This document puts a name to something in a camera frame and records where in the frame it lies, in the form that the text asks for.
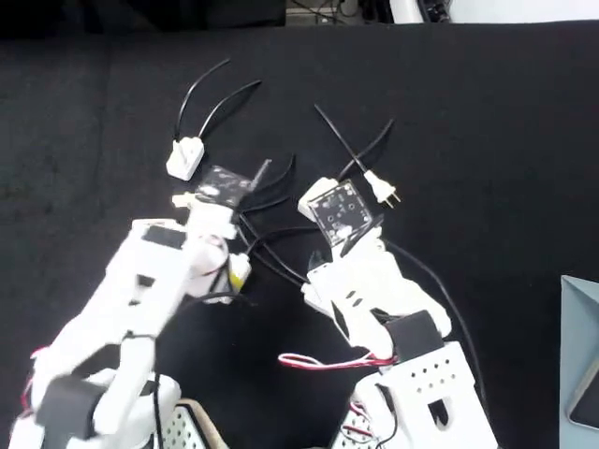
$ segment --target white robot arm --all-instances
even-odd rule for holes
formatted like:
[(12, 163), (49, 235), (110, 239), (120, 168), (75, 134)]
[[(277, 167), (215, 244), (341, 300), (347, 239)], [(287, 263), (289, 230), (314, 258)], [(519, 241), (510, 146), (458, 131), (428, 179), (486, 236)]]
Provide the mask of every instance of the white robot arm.
[(299, 211), (319, 224), (332, 258), (308, 272), (306, 303), (351, 346), (394, 360), (358, 382), (331, 448), (497, 449), (460, 344), (442, 340), (445, 309), (403, 278), (353, 184), (321, 180)]
[[(186, 225), (133, 222), (81, 313), (37, 351), (29, 410), (13, 428), (10, 449), (132, 449), (148, 442), (155, 430), (153, 398), (143, 390), (153, 378), (155, 340), (185, 295), (226, 293), (231, 284), (239, 290), (249, 275), (247, 258), (229, 254), (226, 239), (235, 237), (233, 203), (251, 185), (215, 167), (194, 194), (173, 197), (176, 206), (190, 209)], [(108, 344), (120, 345), (117, 370), (87, 379), (72, 375)], [(177, 383), (162, 376), (160, 414), (169, 417), (179, 397)]]

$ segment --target white connector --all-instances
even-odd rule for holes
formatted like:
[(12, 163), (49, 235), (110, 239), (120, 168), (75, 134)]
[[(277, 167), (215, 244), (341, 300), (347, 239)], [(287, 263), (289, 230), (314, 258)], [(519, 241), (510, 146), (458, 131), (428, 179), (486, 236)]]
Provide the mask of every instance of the white connector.
[(395, 194), (395, 187), (389, 184), (387, 181), (381, 180), (374, 174), (372, 170), (364, 172), (364, 178), (371, 185), (376, 201), (379, 203), (385, 202), (391, 208), (393, 204), (389, 199), (393, 196), (398, 202), (402, 202), (400, 198)]
[(189, 181), (203, 156), (204, 143), (201, 138), (173, 140), (172, 153), (167, 160), (167, 173), (180, 180)]
[(333, 187), (337, 187), (339, 183), (331, 178), (320, 178), (315, 182), (308, 191), (298, 201), (298, 212), (312, 222), (316, 222), (312, 211), (308, 207), (308, 203), (313, 199), (321, 196), (325, 192), (328, 192)]

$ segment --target yellow component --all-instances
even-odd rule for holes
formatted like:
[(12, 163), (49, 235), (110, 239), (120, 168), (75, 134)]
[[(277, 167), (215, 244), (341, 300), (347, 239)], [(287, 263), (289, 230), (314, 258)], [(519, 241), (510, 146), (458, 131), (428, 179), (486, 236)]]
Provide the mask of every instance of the yellow component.
[(228, 275), (228, 280), (229, 280), (229, 282), (231, 282), (231, 286), (233, 287), (233, 289), (236, 292), (239, 292), (241, 290), (241, 288), (243, 287), (243, 285), (245, 284), (245, 280), (238, 278), (237, 276), (235, 276), (234, 273), (230, 273)]

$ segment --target black table surface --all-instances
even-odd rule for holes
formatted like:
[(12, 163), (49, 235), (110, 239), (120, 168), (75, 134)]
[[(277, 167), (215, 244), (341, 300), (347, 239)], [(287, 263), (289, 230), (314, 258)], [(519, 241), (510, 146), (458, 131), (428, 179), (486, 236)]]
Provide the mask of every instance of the black table surface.
[[(446, 281), (473, 333), (504, 448), (557, 448), (560, 275), (599, 273), (598, 54), (591, 22), (0, 44), (2, 433), (18, 412), (29, 354), (82, 308), (130, 221), (175, 216), (170, 196), (184, 185), (164, 164), (176, 112), (190, 82), (230, 56), (192, 98), (184, 134), (225, 94), (264, 82), (213, 128), (205, 167), (251, 176), (269, 157), (274, 175), (295, 153), (297, 198), (348, 161), (313, 102), (357, 148), (395, 117), (374, 164), (403, 199), (387, 211), (385, 233)], [(260, 231), (307, 224), (292, 202), (252, 218)], [(276, 246), (305, 268), (323, 243)], [(326, 445), (368, 371), (280, 367), (280, 352), (339, 361), (357, 351), (264, 268), (247, 291), (255, 307), (200, 306), (181, 317), (164, 335), (161, 371), (207, 408), (232, 447)]]

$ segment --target black circuit board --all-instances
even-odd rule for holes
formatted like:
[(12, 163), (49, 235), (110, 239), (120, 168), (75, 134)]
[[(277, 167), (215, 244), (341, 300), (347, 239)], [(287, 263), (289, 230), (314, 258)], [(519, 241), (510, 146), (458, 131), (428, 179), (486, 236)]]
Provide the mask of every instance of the black circuit board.
[(354, 236), (373, 216), (354, 184), (348, 180), (308, 203), (331, 248)]
[(252, 182), (247, 178), (214, 166), (197, 187), (196, 198), (205, 203), (236, 208), (251, 190)]

